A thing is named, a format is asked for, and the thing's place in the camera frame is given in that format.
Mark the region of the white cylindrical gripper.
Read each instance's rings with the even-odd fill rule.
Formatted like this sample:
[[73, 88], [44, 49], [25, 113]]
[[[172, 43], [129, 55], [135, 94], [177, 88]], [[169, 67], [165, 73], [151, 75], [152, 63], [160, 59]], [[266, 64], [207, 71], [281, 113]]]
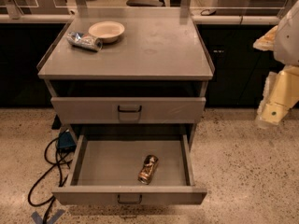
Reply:
[[[278, 26], [258, 38], [253, 47], [274, 51]], [[256, 125], [261, 129], [278, 126], [299, 101], [299, 67], [286, 65], [278, 74], [270, 72], [263, 87], [263, 99], [257, 109]]]

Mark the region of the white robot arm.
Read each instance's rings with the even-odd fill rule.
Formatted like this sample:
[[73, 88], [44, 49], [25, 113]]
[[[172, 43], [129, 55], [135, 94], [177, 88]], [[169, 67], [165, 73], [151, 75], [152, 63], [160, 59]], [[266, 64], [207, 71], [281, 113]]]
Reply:
[[275, 60], [284, 64], [278, 73], [270, 72], [264, 84], [255, 121], [265, 129], [279, 125], [299, 102], [299, 1], [253, 47], [271, 50]]

